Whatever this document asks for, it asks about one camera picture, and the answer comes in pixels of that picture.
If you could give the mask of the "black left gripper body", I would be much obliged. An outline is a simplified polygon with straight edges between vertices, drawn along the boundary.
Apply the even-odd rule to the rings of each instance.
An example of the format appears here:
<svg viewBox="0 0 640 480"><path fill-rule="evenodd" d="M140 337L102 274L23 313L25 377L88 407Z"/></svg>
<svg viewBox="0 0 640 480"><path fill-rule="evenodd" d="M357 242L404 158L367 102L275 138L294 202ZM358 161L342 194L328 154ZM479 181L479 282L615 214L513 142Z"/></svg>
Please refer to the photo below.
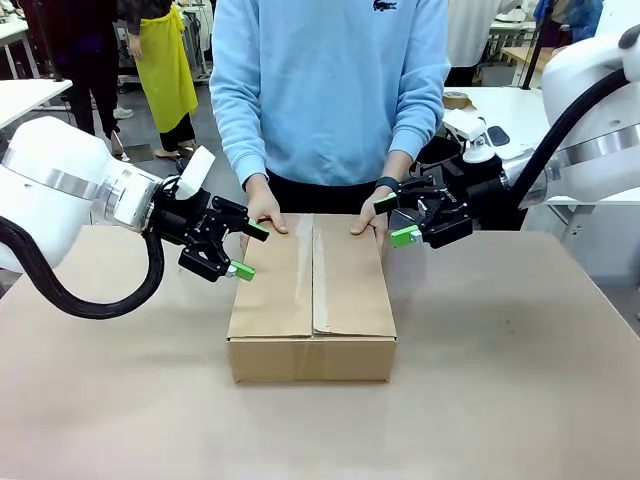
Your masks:
<svg viewBox="0 0 640 480"><path fill-rule="evenodd" d="M226 228L214 219L211 194L200 189L186 200L177 199L173 188L159 189L153 196L148 230L174 245L222 245Z"/></svg>

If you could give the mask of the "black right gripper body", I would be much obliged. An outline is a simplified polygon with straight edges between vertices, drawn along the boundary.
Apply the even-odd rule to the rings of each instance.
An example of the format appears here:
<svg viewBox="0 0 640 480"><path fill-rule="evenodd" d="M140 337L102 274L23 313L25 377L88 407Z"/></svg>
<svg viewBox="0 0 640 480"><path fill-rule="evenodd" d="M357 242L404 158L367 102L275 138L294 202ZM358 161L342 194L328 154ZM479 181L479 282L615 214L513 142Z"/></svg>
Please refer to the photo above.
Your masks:
<svg viewBox="0 0 640 480"><path fill-rule="evenodd" d="M509 217L509 185L502 173L431 172L424 177L434 181L436 211L467 213L473 220L473 231L495 229Z"/></svg>

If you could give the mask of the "person's right hand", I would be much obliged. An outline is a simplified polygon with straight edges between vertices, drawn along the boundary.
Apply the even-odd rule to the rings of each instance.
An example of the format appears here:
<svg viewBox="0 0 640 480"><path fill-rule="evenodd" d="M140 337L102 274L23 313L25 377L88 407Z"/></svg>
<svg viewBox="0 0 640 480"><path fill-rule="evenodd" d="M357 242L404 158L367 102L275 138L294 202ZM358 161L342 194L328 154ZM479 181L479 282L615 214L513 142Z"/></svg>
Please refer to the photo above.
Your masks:
<svg viewBox="0 0 640 480"><path fill-rule="evenodd" d="M256 224L267 221L279 234L287 234L288 227L280 211L280 206L273 195L268 179L257 173L251 175L245 183L247 208L250 220Z"/></svg>

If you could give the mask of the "person's left hand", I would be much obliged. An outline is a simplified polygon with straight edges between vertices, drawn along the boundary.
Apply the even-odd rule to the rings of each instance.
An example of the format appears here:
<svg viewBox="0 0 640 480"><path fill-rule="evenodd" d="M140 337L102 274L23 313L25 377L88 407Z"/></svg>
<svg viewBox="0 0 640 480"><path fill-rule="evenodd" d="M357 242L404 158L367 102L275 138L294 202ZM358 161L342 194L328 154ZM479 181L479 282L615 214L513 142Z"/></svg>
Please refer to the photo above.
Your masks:
<svg viewBox="0 0 640 480"><path fill-rule="evenodd" d="M382 254L384 250L385 239L388 232L388 218L385 214L378 215L375 212L374 204L385 199L392 193L393 191L390 187L377 187L363 203L359 216L350 228L352 235L360 235L368 227L371 227L374 232L379 254Z"/></svg>

